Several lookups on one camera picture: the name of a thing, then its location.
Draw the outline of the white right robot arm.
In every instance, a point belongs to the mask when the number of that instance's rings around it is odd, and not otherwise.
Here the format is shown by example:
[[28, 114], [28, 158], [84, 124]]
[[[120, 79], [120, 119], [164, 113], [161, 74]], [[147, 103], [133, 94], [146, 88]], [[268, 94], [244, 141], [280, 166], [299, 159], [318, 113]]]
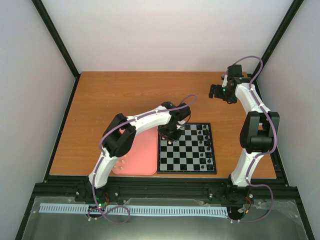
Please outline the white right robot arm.
[[251, 78], [228, 77], [224, 74], [221, 79], [221, 85], [211, 85], [208, 96], [222, 99], [228, 104], [240, 101], [246, 113], [239, 136], [242, 151], [223, 193], [226, 201], [236, 203], [248, 195], [252, 175], [259, 161], [277, 147], [280, 116], [265, 106]]

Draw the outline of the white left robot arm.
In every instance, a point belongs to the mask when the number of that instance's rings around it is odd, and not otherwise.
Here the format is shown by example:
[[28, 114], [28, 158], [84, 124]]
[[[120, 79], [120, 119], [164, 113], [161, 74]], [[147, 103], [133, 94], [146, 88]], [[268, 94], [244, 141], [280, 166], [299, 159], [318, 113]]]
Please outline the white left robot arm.
[[164, 102], [155, 109], [138, 115], [117, 114], [99, 142], [100, 156], [88, 176], [91, 185], [87, 188], [86, 195], [92, 201], [101, 200], [104, 195], [103, 186], [106, 185], [114, 165], [130, 151], [135, 137], [151, 128], [177, 123], [180, 116], [180, 108], [173, 107], [170, 102]]

